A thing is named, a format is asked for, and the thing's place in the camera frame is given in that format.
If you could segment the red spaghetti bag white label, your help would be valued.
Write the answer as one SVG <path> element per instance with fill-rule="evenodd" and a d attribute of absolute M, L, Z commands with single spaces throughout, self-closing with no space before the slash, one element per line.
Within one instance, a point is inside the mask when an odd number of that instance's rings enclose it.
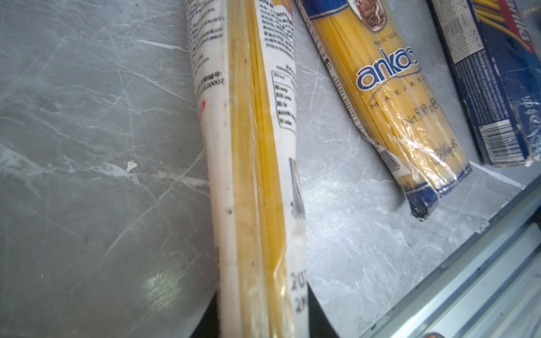
<path fill-rule="evenodd" d="M 290 1 L 187 1 L 222 337 L 308 337 Z"/>

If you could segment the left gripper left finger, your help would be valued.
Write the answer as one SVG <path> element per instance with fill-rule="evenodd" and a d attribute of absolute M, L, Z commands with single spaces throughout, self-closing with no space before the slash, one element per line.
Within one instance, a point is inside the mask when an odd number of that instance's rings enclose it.
<path fill-rule="evenodd" d="M 219 338 L 220 336 L 218 294 L 215 292 L 204 315 L 201 317 L 201 321 L 190 335 L 190 338 Z"/>

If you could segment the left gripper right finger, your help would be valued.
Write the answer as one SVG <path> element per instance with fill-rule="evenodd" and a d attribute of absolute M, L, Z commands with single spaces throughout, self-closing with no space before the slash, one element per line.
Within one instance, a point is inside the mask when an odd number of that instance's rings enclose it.
<path fill-rule="evenodd" d="M 337 332 L 332 327 L 319 304 L 311 286 L 308 284 L 309 305 L 309 337 L 310 338 L 338 338 Z"/>

